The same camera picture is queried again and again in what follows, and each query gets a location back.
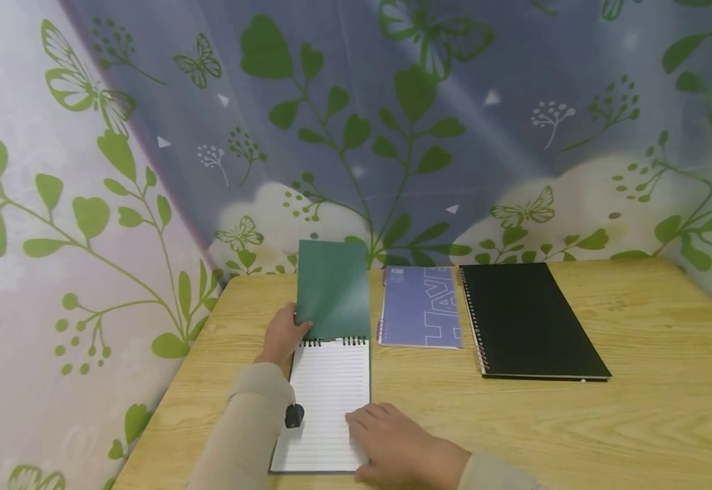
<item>notebook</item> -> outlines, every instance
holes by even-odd
[[[280,433],[270,471],[352,473],[366,463],[345,414],[370,403],[370,341],[302,342],[293,355],[291,386],[304,418]]]
[[[448,267],[387,267],[378,343],[461,349],[455,283]]]
[[[304,337],[370,338],[370,286],[364,243],[299,241],[296,321],[312,320]]]
[[[576,381],[612,376],[546,263],[459,269],[481,376]]]

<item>hand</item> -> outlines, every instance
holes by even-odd
[[[312,327],[312,321],[296,325],[296,304],[288,303],[274,314],[263,337],[263,351],[255,362],[272,362],[282,366],[299,346],[304,334]]]
[[[428,485],[455,490],[470,453],[435,438],[389,403],[371,403],[345,414],[351,438],[370,458],[356,481],[373,485]]]

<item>notebook page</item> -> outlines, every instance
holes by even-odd
[[[370,403],[370,343],[342,340],[296,349],[291,368],[301,427],[283,428],[273,472],[354,472],[367,459],[351,442],[345,414]]]

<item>green notebook cover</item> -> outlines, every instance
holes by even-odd
[[[370,338],[367,248],[361,243],[299,241],[296,321],[305,339]]]

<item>wallpaper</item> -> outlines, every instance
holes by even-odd
[[[712,295],[712,0],[0,0],[0,489],[108,490],[300,239]]]

